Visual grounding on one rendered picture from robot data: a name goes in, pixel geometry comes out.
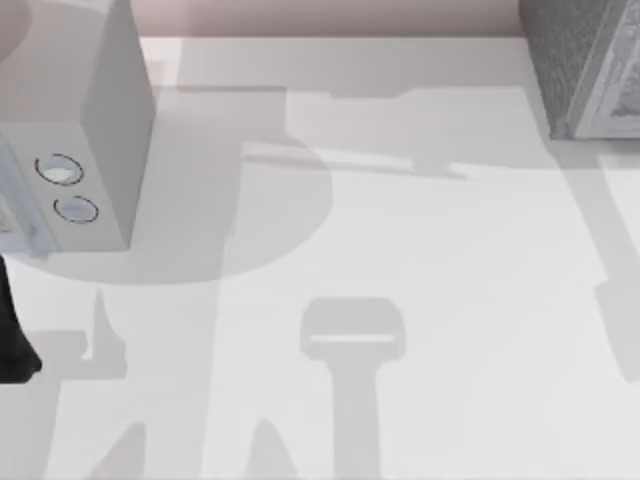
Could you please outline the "pale microwave oven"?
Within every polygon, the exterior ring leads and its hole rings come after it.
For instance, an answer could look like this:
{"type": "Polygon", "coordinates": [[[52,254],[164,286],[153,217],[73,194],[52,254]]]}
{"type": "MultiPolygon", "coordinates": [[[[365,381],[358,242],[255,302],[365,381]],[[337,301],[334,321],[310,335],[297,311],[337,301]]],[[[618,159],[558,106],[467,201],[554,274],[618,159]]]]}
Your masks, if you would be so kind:
{"type": "Polygon", "coordinates": [[[0,254],[129,247],[156,115],[131,0],[0,0],[0,254]],[[37,158],[74,158],[58,186],[37,158]],[[53,202],[83,196],[89,224],[53,202]]]}

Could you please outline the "grey cabinet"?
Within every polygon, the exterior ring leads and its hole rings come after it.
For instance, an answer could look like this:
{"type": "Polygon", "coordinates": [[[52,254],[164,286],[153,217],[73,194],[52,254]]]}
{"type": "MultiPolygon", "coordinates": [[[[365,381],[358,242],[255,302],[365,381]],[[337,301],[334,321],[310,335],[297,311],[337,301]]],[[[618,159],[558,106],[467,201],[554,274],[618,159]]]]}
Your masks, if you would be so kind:
{"type": "Polygon", "coordinates": [[[550,136],[640,140],[640,0],[519,0],[550,136]]]}

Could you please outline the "large microwave knob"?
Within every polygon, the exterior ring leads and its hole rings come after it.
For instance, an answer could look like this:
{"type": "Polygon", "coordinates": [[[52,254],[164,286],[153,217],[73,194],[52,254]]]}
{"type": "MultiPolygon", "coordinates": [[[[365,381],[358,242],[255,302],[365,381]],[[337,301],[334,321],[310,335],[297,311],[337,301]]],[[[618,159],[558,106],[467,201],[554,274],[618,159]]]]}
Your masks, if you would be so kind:
{"type": "Polygon", "coordinates": [[[71,186],[84,178],[84,169],[74,158],[55,153],[37,158],[35,170],[45,181],[58,186],[71,186]]]}

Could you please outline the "small microwave knob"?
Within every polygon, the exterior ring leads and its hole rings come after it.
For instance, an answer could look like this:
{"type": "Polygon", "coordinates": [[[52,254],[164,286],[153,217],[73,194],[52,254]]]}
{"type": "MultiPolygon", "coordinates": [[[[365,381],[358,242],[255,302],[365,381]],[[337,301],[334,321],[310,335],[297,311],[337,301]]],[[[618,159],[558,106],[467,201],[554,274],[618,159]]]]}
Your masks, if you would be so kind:
{"type": "Polygon", "coordinates": [[[74,224],[89,224],[99,216],[98,206],[83,196],[57,199],[53,209],[61,219],[74,224]]]}

